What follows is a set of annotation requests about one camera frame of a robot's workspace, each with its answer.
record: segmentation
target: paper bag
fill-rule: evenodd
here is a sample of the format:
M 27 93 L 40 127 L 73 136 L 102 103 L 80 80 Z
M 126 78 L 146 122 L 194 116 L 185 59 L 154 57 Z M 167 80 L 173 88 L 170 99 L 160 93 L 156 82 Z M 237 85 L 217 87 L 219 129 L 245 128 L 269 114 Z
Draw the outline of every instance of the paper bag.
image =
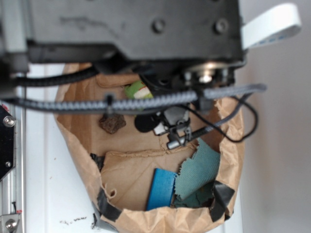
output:
M 89 66 L 69 64 L 64 72 L 76 72 Z M 61 86 L 56 101 L 102 100 L 108 92 L 115 93 L 116 98 L 124 99 L 124 85 L 138 79 L 135 74 L 100 74 L 85 81 Z M 217 100 L 206 119 L 215 122 L 224 118 L 236 104 L 230 98 Z M 244 143 L 231 143 L 215 131 L 201 137 L 221 154 L 213 190 L 215 198 L 210 208 L 162 207 L 144 211 L 154 168 L 178 172 L 181 163 L 195 152 L 197 141 L 188 143 L 186 147 L 168 150 L 167 136 L 138 132 L 134 126 L 134 116 L 124 116 L 126 126 L 115 134 L 108 134 L 99 127 L 101 117 L 55 116 L 74 164 L 100 216 L 100 223 L 108 223 L 122 233 L 204 233 L 232 216 L 243 165 Z M 195 116 L 190 117 L 193 130 L 204 126 Z M 222 130 L 232 138 L 241 138 L 244 133 L 241 111 L 224 124 Z M 91 153 L 105 156 L 102 174 L 91 158 Z M 131 158 L 139 162 L 131 165 Z M 112 167 L 117 172 L 105 176 L 105 171 Z

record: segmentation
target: green fabric scrap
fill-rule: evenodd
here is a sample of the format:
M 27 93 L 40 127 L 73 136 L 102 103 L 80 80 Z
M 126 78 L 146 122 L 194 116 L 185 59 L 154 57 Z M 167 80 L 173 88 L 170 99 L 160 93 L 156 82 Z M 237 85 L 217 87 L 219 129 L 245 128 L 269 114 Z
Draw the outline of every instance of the green fabric scrap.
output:
M 195 193 L 191 194 L 184 200 L 175 199 L 174 206 L 178 207 L 188 207 L 188 208 L 200 208 L 204 205 L 208 199 L 213 198 L 214 182 L 207 183 L 203 187 L 199 188 Z
M 210 148 L 201 138 L 192 158 L 183 162 L 175 180 L 175 194 L 184 200 L 205 184 L 214 181 L 220 164 L 220 154 Z

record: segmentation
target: ribbon cable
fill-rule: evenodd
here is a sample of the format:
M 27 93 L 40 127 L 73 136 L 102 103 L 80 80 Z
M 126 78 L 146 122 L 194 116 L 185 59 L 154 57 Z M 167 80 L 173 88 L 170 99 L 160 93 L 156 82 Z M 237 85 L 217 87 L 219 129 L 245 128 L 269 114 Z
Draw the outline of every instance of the ribbon cable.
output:
M 298 34 L 301 20 L 295 4 L 271 8 L 242 27 L 243 50 L 270 45 Z

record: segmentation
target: cork piece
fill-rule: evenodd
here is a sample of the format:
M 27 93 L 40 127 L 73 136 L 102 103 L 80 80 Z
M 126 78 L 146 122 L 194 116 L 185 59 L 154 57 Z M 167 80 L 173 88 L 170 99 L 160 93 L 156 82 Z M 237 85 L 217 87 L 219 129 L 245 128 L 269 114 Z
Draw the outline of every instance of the cork piece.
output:
M 104 115 L 99 120 L 99 125 L 102 129 L 104 129 L 107 133 L 114 134 L 122 127 L 126 126 L 126 122 L 124 120 L 123 115 L 114 114 L 111 117 L 107 117 Z

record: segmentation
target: screw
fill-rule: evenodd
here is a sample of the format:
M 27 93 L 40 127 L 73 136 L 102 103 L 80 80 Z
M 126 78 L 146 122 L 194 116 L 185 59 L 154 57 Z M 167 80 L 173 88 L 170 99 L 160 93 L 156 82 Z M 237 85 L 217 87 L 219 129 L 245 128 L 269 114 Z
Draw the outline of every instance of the screw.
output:
M 210 75 L 203 75 L 199 78 L 200 83 L 209 83 L 213 80 L 212 76 Z
M 11 167 L 11 166 L 12 166 L 12 163 L 11 163 L 11 162 L 6 162 L 6 163 L 5 163 L 5 166 L 6 166 L 6 167 Z
M 162 19 L 156 19 L 152 23 L 152 29 L 155 33 L 161 34 L 165 28 L 165 21 Z
M 215 23 L 215 31 L 219 34 L 223 34 L 227 32 L 228 29 L 229 29 L 229 23 L 225 18 L 221 18 Z
M 14 117 L 12 116 L 6 116 L 4 119 L 3 119 L 3 123 L 6 127 L 10 128 L 10 127 L 13 127 L 15 125 L 15 119 Z
M 10 220 L 7 220 L 7 222 L 5 223 L 5 227 L 11 233 L 15 231 L 17 227 L 17 223 L 15 222 L 15 220 L 10 219 Z

